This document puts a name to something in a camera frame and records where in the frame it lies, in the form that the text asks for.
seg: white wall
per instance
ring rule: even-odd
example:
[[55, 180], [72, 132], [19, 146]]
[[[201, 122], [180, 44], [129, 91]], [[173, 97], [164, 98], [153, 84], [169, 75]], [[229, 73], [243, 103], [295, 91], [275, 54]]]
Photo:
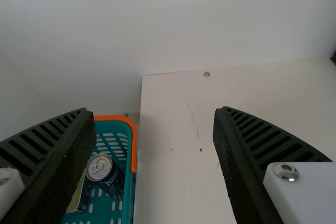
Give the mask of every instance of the white wall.
[[0, 90], [0, 141], [65, 112], [43, 100], [1, 57]]
[[0, 53], [48, 101], [138, 111], [141, 76], [329, 57], [335, 0], [0, 0]]

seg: white shelf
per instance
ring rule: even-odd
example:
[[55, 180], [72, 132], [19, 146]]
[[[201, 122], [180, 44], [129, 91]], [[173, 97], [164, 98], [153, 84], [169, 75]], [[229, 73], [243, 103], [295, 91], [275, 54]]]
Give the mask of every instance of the white shelf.
[[212, 140], [216, 108], [262, 118], [336, 160], [329, 59], [207, 71], [143, 77], [135, 224], [236, 222]]

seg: black scuff mark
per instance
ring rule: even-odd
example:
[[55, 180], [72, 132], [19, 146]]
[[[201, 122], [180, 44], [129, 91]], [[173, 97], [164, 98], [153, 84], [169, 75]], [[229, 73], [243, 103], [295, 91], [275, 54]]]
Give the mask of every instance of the black scuff mark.
[[189, 109], [190, 114], [191, 114], [191, 116], [192, 116], [192, 118], [193, 118], [194, 124], [195, 124], [195, 126], [196, 126], [196, 133], [197, 133], [197, 139], [198, 139], [199, 133], [198, 133], [198, 127], [197, 127], [197, 124], [196, 124], [196, 121], [195, 121], [194, 113], [193, 113], [193, 111], [191, 110], [191, 107], [190, 107], [189, 103], [187, 102], [187, 100], [185, 100], [185, 103], [186, 103], [187, 106], [188, 106], [188, 109]]

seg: screw hole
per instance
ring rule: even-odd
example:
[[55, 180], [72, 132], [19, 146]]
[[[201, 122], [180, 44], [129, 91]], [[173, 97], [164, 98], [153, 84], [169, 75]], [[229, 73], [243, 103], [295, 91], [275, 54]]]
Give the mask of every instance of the screw hole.
[[290, 167], [289, 165], [282, 165], [281, 168], [286, 171], [290, 171], [290, 172], [293, 171], [292, 167]]

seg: metal bolt head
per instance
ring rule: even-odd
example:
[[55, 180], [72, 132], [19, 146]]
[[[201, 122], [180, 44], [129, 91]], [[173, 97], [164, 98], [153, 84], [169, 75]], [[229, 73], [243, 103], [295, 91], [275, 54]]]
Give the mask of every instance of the metal bolt head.
[[295, 182], [299, 179], [299, 172], [294, 166], [287, 163], [276, 163], [273, 166], [274, 173], [281, 179], [288, 182]]

